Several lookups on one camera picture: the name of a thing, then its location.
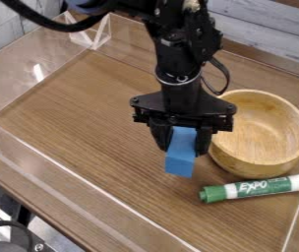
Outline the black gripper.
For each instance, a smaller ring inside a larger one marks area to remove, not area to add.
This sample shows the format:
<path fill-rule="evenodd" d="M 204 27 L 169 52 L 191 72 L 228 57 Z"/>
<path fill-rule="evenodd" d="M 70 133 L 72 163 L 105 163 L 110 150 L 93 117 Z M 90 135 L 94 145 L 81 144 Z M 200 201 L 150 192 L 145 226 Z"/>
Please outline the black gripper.
<path fill-rule="evenodd" d="M 157 92 L 134 96 L 129 100 L 133 121 L 149 125 L 157 147 L 166 151 L 173 126 L 197 129 L 195 155 L 207 154 L 212 131 L 231 132 L 236 106 L 208 94 L 200 80 L 181 86 L 162 85 Z"/>

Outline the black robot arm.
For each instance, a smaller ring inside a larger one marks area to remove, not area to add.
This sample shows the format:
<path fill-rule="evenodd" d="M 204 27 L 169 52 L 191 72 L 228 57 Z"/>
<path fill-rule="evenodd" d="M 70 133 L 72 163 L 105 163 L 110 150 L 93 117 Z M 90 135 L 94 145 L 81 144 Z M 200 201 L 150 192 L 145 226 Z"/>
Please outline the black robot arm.
<path fill-rule="evenodd" d="M 209 17 L 207 0 L 63 0 L 67 7 L 88 16 L 65 25 L 39 14 L 21 0 L 0 0 L 18 15 L 57 32 L 81 32 L 109 13 L 121 12 L 141 20 L 154 45 L 154 77 L 161 89 L 129 100 L 133 121 L 149 127 L 161 151 L 173 143 L 180 127 L 195 131 L 191 151 L 207 153 L 212 135 L 233 128 L 236 106 L 219 98 L 201 77 L 201 67 L 212 64 L 224 75 L 228 69 L 215 58 L 223 33 Z"/>

